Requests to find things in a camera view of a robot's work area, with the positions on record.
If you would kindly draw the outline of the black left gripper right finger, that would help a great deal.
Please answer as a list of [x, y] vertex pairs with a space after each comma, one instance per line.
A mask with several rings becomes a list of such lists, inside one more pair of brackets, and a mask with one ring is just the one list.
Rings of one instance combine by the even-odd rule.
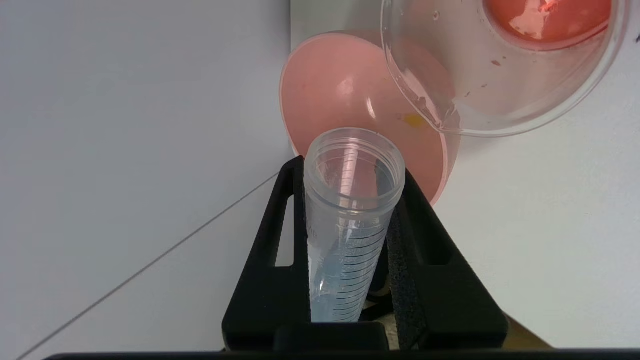
[[401, 350], [500, 349], [509, 323], [411, 173], [387, 232]]

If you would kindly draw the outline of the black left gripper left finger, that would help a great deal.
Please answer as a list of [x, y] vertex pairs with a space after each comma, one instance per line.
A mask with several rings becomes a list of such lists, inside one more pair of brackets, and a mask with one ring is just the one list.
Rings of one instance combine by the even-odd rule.
[[[222, 319], [228, 351], [274, 348], [279, 328], [311, 321], [304, 158], [280, 169], [253, 246]], [[275, 265], [288, 200], [294, 201], [293, 263]]]

